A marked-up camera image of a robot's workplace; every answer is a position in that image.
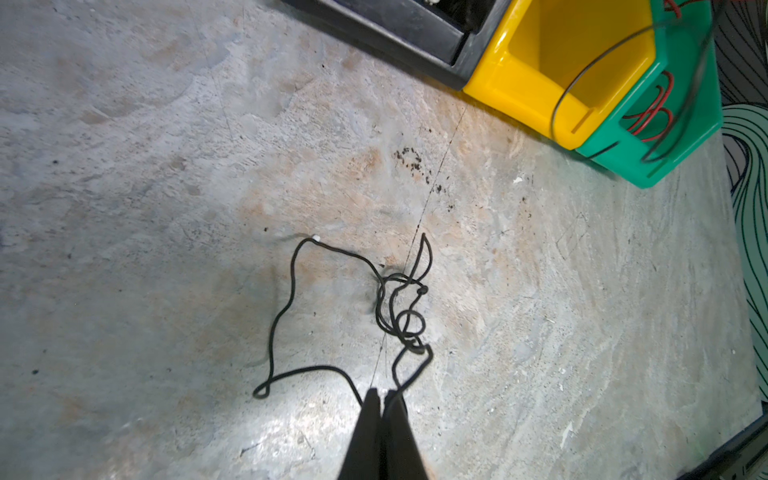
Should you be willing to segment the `black plastic bin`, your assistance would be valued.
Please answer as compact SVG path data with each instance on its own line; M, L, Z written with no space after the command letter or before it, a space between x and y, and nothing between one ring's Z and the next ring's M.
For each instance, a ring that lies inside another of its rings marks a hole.
M290 1L290 6L461 90L511 6L505 1Z

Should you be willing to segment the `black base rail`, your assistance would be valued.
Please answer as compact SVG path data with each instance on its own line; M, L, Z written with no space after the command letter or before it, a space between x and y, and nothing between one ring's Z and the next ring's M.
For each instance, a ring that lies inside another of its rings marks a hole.
M726 442L678 480L767 480L767 414Z

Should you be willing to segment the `yellow plastic bin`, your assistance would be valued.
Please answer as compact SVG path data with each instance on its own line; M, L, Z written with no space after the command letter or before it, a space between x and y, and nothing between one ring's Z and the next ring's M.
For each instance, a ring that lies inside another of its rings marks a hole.
M567 150L651 67L648 1L514 1L463 91Z

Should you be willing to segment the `green plastic bin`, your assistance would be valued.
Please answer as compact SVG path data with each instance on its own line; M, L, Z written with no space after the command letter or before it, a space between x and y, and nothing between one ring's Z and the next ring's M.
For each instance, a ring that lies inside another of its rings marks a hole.
M652 1L656 58L579 155L650 188L723 122L708 1Z

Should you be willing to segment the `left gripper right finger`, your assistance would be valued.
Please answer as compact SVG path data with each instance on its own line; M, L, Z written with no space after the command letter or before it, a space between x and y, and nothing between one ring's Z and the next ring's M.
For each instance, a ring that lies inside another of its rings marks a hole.
M394 390L387 392L381 419L381 478L428 479L405 402Z

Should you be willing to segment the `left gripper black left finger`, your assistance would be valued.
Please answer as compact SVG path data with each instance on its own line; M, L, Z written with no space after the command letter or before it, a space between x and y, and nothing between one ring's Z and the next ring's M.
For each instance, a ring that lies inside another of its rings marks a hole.
M374 480L380 478L381 399L376 388L367 391L350 440L339 480Z

